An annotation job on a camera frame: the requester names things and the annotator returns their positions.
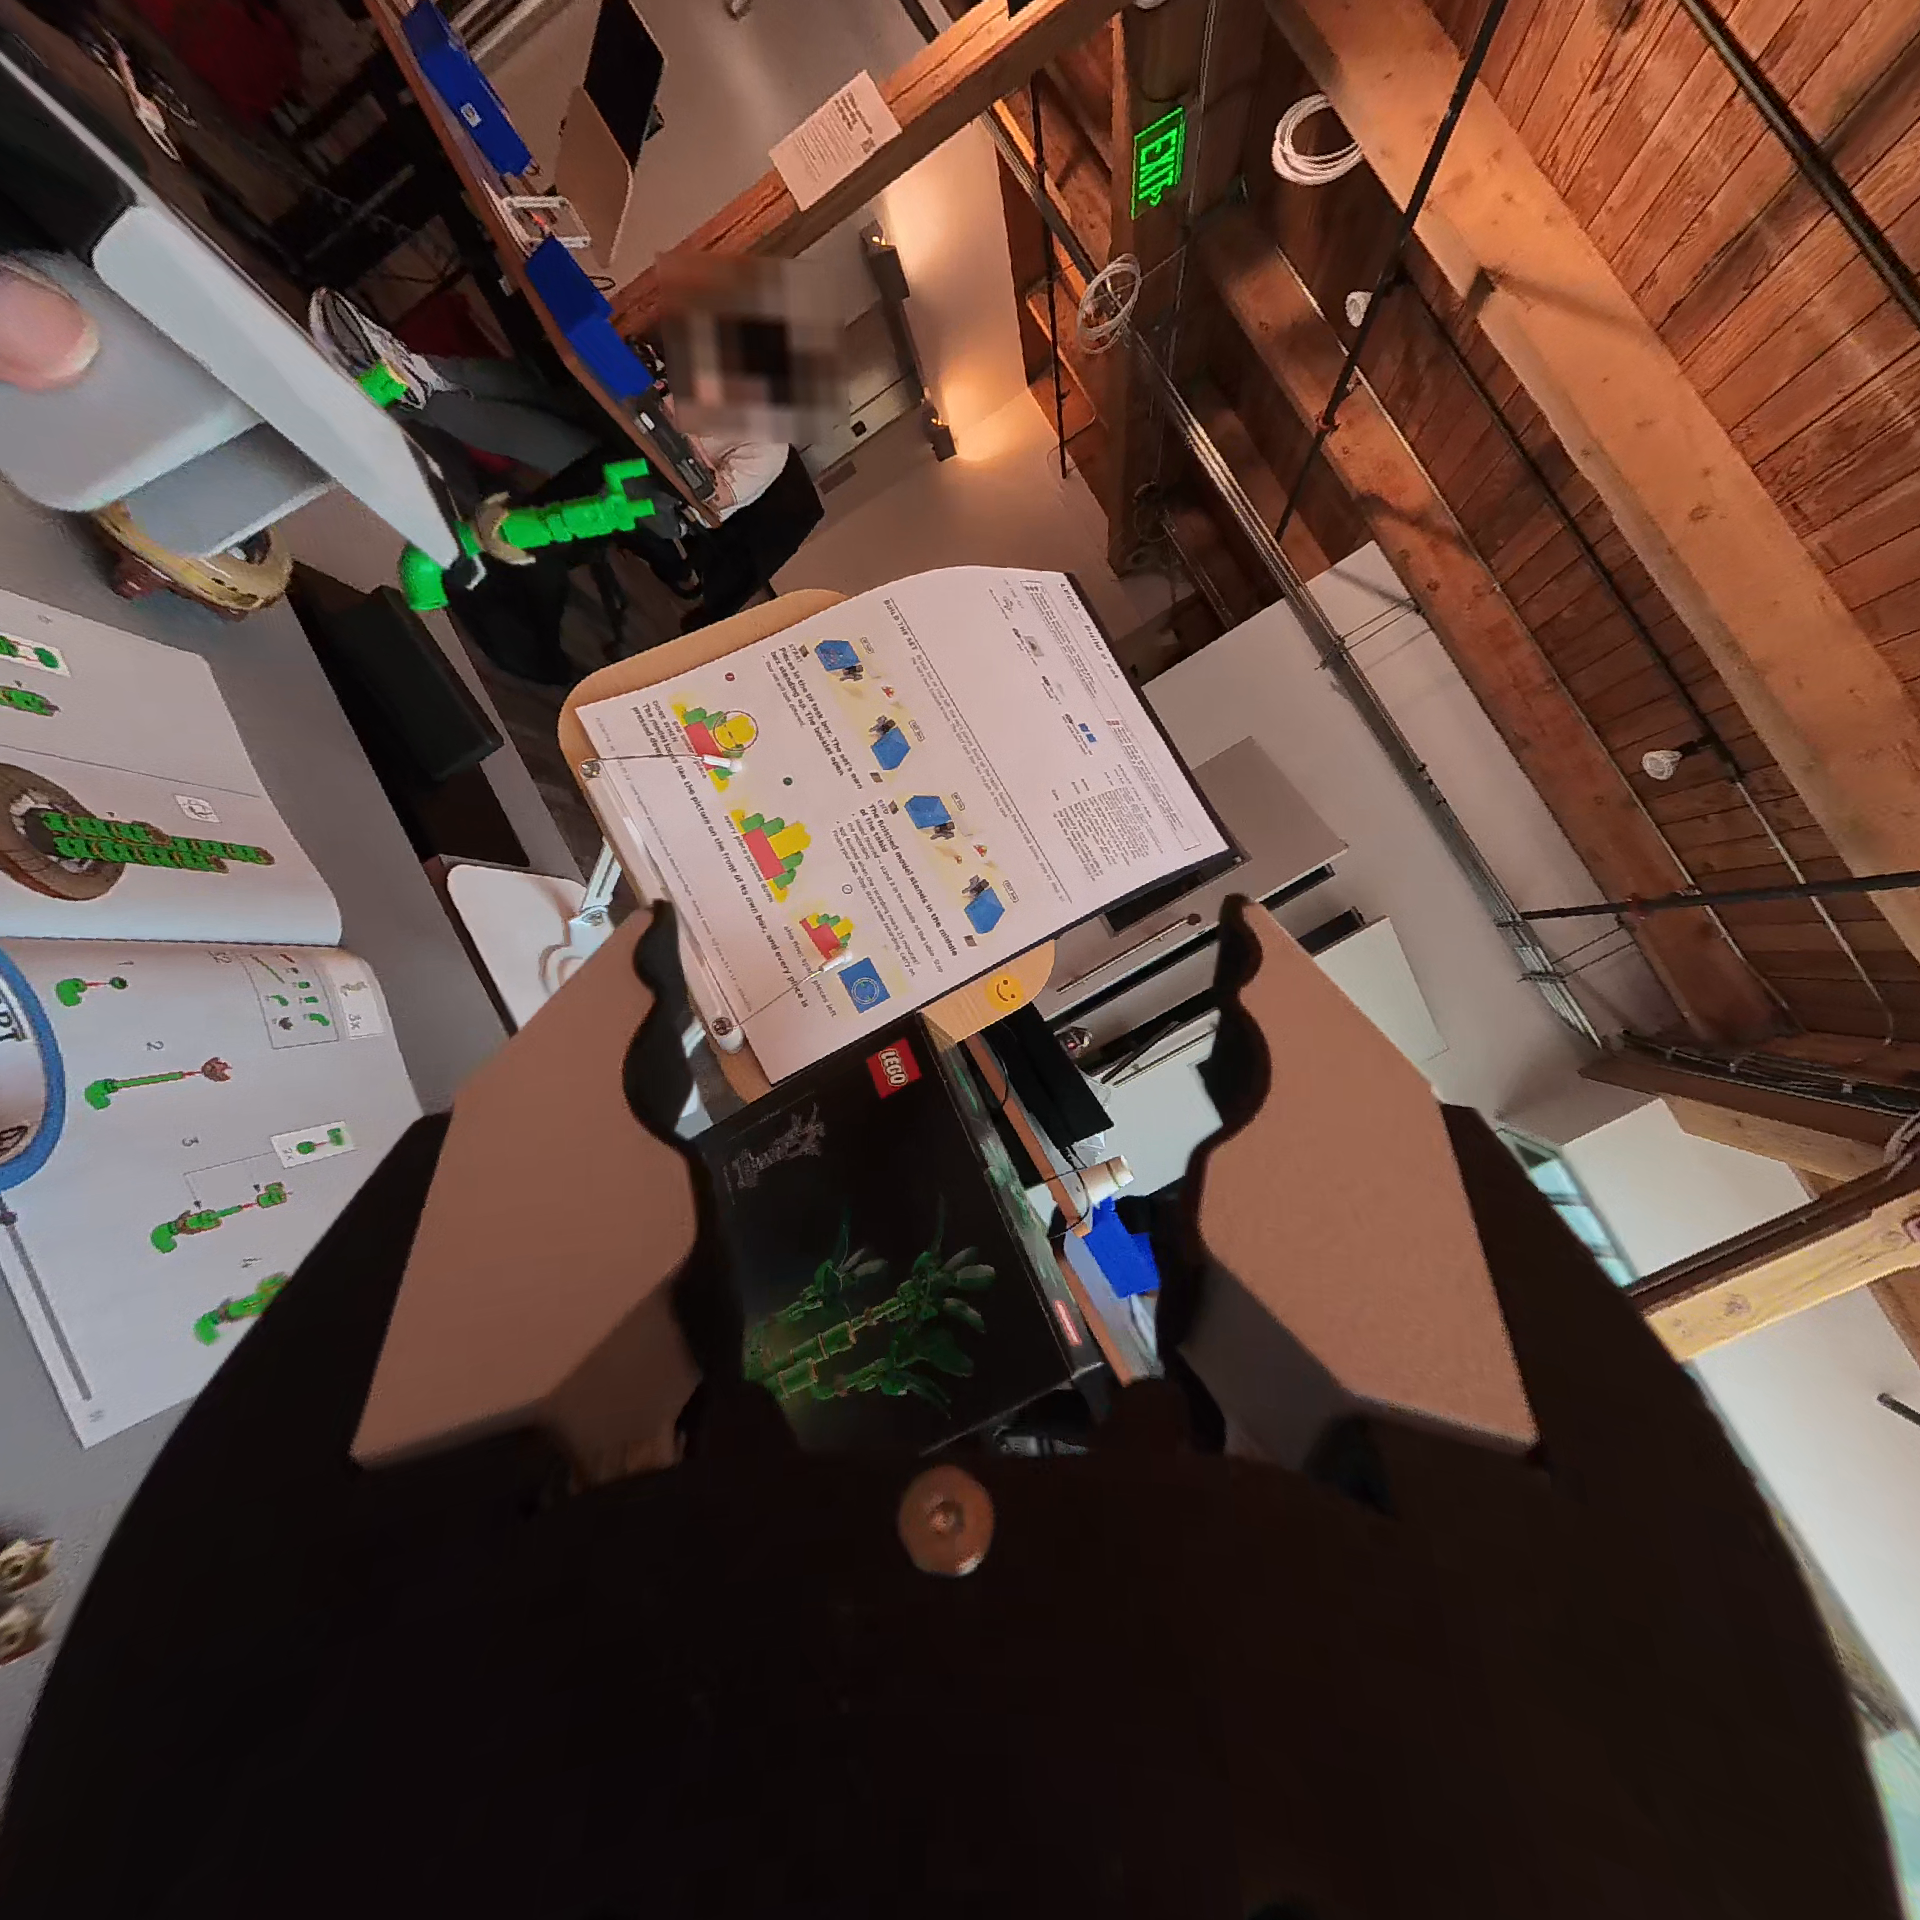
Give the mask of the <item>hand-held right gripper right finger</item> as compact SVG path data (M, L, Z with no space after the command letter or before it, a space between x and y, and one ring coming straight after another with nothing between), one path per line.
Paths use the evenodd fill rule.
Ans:
M1303 1469L1347 1418L1528 1453L1539 1441L1424 1073L1249 896L1219 930L1219 1130L1184 1181L1164 1350L1227 1453Z

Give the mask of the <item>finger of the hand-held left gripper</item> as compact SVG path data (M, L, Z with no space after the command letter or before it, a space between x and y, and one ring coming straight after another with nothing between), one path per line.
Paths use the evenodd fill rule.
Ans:
M124 504L166 549L212 558L296 516L336 483L204 366L67 254L9 254L65 288L97 321L80 385L4 387L4 479L43 508Z
M92 267L405 544L445 567L466 562L458 508L398 412L379 409L198 229L136 202L96 244Z

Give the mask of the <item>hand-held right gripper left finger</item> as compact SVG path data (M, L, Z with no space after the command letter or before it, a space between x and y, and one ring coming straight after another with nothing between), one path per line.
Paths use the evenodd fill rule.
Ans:
M582 1478L668 1469L701 1369L675 910L632 913L455 1098L354 1435L370 1469L536 1433Z

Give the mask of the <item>green lego bamboo stem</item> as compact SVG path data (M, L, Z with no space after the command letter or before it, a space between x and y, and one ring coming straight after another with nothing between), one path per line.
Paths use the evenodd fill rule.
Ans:
M455 595L477 590L490 559L509 549L532 558L543 549L612 540L649 531L675 540L680 522L668 493L656 486L649 459L606 463L601 490L559 504L483 504L472 513L455 513L455 559L440 562L420 547L405 547L398 562L398 590L409 610L445 610Z

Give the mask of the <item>black lego set box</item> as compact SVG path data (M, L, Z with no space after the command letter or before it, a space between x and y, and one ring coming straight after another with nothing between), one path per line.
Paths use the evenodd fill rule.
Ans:
M740 1373L806 1453L1090 1451L1112 1380L996 1114L914 1017L695 1138Z

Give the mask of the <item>lego instruction booklet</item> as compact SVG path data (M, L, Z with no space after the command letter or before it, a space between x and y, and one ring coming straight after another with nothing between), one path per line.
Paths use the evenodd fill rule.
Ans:
M96 1447L205 1388L423 1102L205 663L15 591L4 953L67 1075L4 1284Z

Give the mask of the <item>blue plastic object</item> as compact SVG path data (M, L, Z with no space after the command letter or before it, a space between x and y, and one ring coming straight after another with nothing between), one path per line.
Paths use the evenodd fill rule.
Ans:
M1090 1288L1102 1288L1117 1303L1135 1303L1162 1292L1162 1269L1148 1233L1135 1233L1123 1206L1100 1200L1087 1219L1087 1233L1064 1238L1064 1253Z

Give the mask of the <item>white stand base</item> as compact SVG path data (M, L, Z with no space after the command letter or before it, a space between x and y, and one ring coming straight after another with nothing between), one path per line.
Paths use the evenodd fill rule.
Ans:
M612 847L586 882L448 859L443 902L510 1036L579 976L613 933L621 865Z

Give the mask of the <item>blue storage bin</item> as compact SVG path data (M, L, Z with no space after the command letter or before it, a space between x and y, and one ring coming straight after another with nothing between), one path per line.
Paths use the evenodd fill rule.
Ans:
M462 126L468 144L505 178L524 178L536 157L466 40L435 4L414 4L401 32L431 93Z
M543 239L524 262L540 313L558 324L564 346L593 382L616 400L655 393L656 378L613 324L613 309L559 236Z

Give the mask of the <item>open laptop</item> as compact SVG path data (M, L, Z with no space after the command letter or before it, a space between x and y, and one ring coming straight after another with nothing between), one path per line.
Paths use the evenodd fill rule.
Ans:
M601 4L585 78L562 116L558 189L586 236L586 251L613 267L639 163L659 130L666 55L632 4Z

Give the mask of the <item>blue masking tape roll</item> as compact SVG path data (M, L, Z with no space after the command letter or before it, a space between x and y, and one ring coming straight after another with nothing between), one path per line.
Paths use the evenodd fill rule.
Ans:
M4 953L4 1192L35 1177L63 1144L67 1075L55 1025Z

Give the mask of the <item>printed instruction sheet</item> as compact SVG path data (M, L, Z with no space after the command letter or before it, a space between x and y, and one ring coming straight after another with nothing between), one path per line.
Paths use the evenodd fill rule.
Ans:
M1229 857L1072 579L942 567L798 595L661 649L570 713L634 892L695 999L791 1080Z

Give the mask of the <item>white paper notice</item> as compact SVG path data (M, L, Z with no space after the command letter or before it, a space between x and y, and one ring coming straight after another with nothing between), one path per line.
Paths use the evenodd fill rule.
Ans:
M900 138L900 119L869 70L860 70L830 100L771 148L767 159L801 212L821 207L860 167Z

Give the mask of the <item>green exit sign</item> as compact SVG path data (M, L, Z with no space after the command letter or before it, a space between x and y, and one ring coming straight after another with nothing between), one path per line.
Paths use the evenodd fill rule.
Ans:
M1130 219L1152 208L1164 208L1189 171L1189 109L1166 107L1153 121L1135 132L1127 207Z

